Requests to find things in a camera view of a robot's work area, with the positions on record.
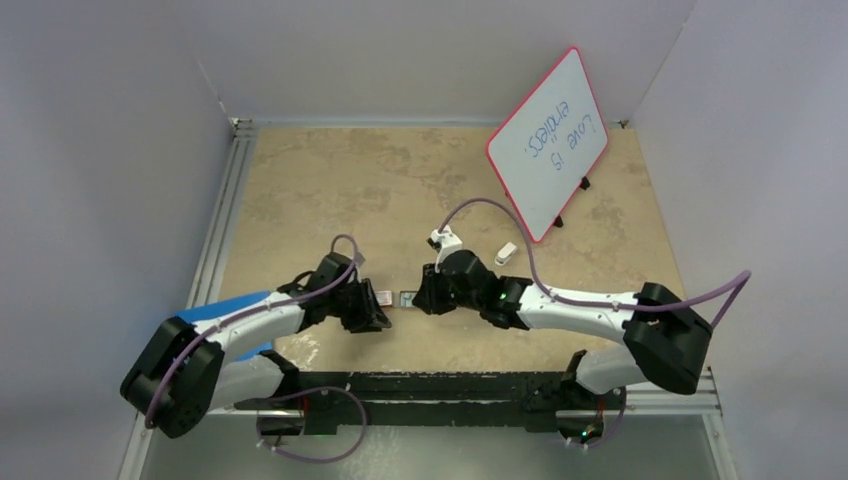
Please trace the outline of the red white staple box sleeve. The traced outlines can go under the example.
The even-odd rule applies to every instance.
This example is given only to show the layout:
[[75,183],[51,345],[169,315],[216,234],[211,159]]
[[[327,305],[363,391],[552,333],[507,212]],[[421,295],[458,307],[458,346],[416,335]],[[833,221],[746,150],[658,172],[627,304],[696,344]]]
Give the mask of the red white staple box sleeve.
[[389,291],[389,290],[376,291],[375,297],[376,297],[377,303],[381,307],[393,307],[394,306],[394,294],[393,294],[392,291]]

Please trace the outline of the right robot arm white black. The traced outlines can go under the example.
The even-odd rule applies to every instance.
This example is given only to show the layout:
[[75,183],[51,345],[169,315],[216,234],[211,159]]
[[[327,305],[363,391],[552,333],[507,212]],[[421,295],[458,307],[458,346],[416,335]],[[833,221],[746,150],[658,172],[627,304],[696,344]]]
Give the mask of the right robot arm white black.
[[642,382],[695,393],[713,328],[678,302],[665,286],[650,282],[638,292],[603,294],[499,276],[469,250],[424,265],[412,299],[428,315],[465,308],[501,329],[564,330],[611,341],[606,350],[584,354],[562,379],[563,397],[576,407]]

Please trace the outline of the white stapler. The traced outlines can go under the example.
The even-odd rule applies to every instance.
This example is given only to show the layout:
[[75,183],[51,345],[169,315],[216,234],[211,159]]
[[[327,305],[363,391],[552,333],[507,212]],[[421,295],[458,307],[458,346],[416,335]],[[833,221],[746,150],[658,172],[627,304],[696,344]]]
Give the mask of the white stapler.
[[494,263],[497,266],[505,266],[518,251],[518,246],[513,242],[505,243],[496,253]]

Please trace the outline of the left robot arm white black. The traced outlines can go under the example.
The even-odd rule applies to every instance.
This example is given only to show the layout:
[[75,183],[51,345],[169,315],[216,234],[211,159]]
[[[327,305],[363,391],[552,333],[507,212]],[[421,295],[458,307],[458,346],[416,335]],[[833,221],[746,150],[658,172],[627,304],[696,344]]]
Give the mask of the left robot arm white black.
[[146,428],[169,438],[186,434],[208,411],[230,404],[263,399],[272,408],[287,408],[297,399],[297,369],[270,344],[328,317],[351,333],[391,325],[370,280],[338,252],[275,290],[166,319],[129,369],[120,395],[143,414]]

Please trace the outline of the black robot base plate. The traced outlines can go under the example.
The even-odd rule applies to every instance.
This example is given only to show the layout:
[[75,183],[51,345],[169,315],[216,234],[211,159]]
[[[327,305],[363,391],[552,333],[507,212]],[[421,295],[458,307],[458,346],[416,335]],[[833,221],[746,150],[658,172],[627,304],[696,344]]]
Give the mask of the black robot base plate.
[[256,411],[265,435],[307,435],[341,427],[512,427],[579,440],[599,436],[604,417],[623,404],[622,390],[589,392],[572,374],[524,372],[301,372],[276,399],[236,403]]

